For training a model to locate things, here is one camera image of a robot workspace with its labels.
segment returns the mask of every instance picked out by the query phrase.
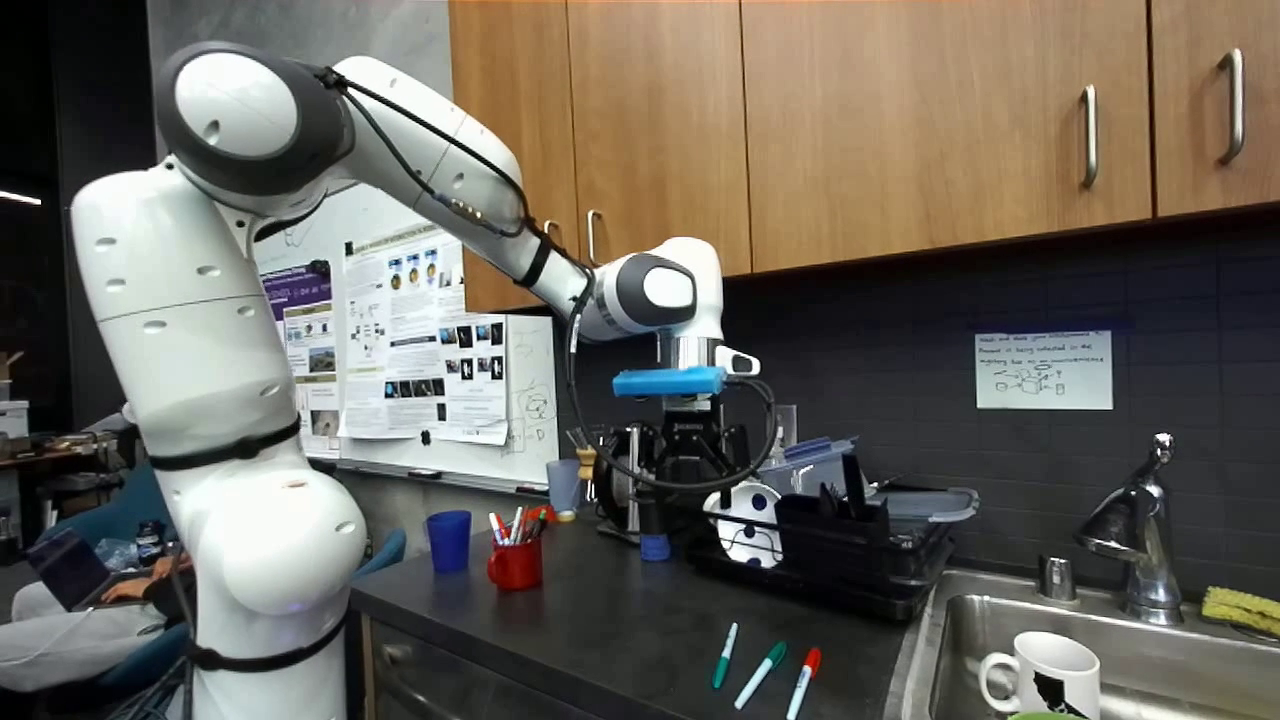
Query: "stainless steel sink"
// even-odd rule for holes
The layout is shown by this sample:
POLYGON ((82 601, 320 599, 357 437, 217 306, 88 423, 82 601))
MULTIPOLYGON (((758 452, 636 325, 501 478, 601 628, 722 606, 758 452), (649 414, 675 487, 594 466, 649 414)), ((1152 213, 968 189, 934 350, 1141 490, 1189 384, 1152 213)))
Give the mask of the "stainless steel sink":
MULTIPOLYGON (((1088 646, 1102 661, 1102 720, 1275 720, 1280 644, 1206 623, 1194 605, 1176 628, 1138 623, 1117 596, 1082 589, 1074 603, 1036 594, 1034 583, 947 570, 902 641, 884 717, 998 719, 978 692, 978 664, 1012 652, 1014 635, 1048 630, 1088 646)), ((1006 678, 992 680, 1005 697, 1006 678)))

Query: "hand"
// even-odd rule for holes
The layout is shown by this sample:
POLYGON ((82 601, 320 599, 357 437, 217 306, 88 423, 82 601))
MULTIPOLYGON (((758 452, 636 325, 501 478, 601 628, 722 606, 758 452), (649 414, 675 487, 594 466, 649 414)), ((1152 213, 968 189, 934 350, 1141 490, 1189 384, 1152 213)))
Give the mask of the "hand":
POLYGON ((151 584, 151 578, 134 578, 124 580, 108 588, 102 593, 102 602, 115 602, 118 600, 142 600, 142 593, 151 584))
MULTIPOLYGON (((180 573, 187 568, 191 568, 191 556, 183 552, 178 556, 178 571, 180 573)), ((173 556, 166 555, 160 560, 156 560, 156 564, 151 566, 151 579, 159 580, 168 578, 169 573, 173 573, 173 556)))

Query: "ceiling light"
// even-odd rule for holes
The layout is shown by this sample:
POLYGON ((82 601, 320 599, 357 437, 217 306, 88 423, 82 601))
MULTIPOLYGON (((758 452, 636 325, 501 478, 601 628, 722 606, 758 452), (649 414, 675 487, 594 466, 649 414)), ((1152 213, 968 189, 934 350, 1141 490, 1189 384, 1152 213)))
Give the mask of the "ceiling light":
POLYGON ((26 202, 27 205, 40 205, 38 197, 31 197, 29 195, 19 195, 17 192, 6 192, 0 190, 0 200, 13 200, 17 202, 26 202))

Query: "faucet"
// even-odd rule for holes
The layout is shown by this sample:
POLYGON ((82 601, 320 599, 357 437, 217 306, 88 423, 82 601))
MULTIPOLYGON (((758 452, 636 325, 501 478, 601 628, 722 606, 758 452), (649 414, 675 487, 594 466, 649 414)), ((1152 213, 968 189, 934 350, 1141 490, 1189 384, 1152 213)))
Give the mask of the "faucet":
POLYGON ((1174 436, 1157 433, 1151 455, 1075 532, 1091 552, 1125 562, 1124 611, 1155 625, 1178 625, 1183 593, 1174 578, 1169 489, 1160 469, 1174 456, 1174 436))

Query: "blue plastic cup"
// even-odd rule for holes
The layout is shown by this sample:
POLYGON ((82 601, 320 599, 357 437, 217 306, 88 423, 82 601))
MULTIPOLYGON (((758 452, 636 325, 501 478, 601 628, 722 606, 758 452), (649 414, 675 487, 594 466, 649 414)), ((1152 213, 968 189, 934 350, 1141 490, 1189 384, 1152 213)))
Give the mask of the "blue plastic cup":
POLYGON ((461 573, 467 569, 471 548, 471 512, 445 510, 422 523, 426 542, 431 546, 431 566, 436 573, 461 573))
POLYGON ((547 464, 547 491, 557 514, 577 510, 582 502, 582 483, 577 479, 577 460, 552 460, 547 464))

